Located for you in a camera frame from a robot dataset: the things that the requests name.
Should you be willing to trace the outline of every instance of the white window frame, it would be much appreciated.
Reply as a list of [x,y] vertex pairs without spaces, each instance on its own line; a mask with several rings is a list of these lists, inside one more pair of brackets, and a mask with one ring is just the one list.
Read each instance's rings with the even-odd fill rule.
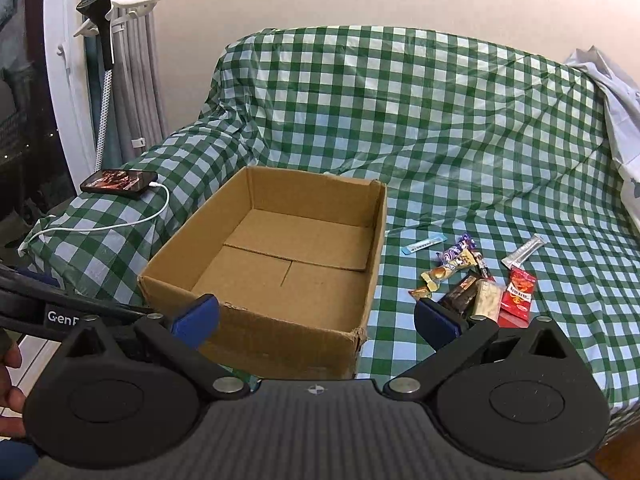
[[71,180],[94,172],[95,144],[84,55],[84,39],[73,34],[82,23],[80,0],[44,0],[44,48],[49,91]]

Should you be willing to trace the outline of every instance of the white cable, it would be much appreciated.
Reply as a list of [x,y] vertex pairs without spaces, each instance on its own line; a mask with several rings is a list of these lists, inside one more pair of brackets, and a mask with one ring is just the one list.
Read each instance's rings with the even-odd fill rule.
[[91,229],[78,229],[78,228],[71,228],[71,227],[50,227],[49,229],[44,229],[43,231],[37,232],[31,238],[29,238],[29,240],[27,240],[26,242],[22,242],[20,244],[20,248],[18,248],[18,254],[24,254],[24,251],[26,250],[27,246],[31,243],[31,241],[34,238],[37,238],[40,235],[43,235],[46,233],[52,233],[53,231],[66,231],[69,233],[96,233],[98,231],[108,231],[110,229],[116,229],[119,227],[131,227],[133,225],[138,225],[138,224],[142,224],[143,222],[148,222],[150,220],[153,220],[159,214],[162,214],[162,212],[169,205],[170,193],[169,193],[168,187],[165,186],[164,184],[160,184],[159,182],[150,182],[149,187],[161,187],[164,189],[164,192],[166,193],[166,200],[164,201],[164,205],[162,206],[162,209],[156,213],[153,213],[151,216],[140,219],[140,220],[136,220],[135,222],[127,222],[126,224],[108,225],[105,227],[93,227]]
[[102,169],[104,139],[107,136],[107,120],[109,119],[109,100],[111,98],[111,70],[104,71],[102,85],[102,104],[100,105],[100,122],[98,123],[98,141],[95,147],[95,171]]

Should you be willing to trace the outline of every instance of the ribbed gray surface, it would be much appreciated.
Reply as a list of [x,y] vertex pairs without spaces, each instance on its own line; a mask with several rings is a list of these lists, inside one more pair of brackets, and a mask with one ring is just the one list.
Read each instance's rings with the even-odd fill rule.
[[544,474],[493,468],[451,447],[418,404],[388,400],[370,381],[321,381],[325,391],[320,395],[308,391],[315,384],[263,381],[258,392],[247,399],[218,402],[187,442],[144,464],[88,471],[47,458],[26,479],[604,478],[587,464]]

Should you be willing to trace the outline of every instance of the red snack package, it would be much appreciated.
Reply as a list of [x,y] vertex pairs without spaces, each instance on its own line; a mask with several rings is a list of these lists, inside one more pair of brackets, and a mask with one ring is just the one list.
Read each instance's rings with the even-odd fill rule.
[[528,272],[511,267],[510,282],[500,304],[499,326],[529,326],[529,309],[536,281],[536,277]]

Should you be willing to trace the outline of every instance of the curtain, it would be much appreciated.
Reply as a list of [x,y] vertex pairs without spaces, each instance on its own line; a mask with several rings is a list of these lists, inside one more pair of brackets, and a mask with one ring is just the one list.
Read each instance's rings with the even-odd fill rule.
[[[121,28],[114,30],[113,35],[115,64],[103,156],[105,168],[115,168],[135,158],[170,133],[160,99],[153,13],[130,20]],[[104,76],[102,53],[96,38],[87,38],[85,45],[94,131],[97,132]],[[134,148],[132,140],[136,139],[144,139],[146,147]]]

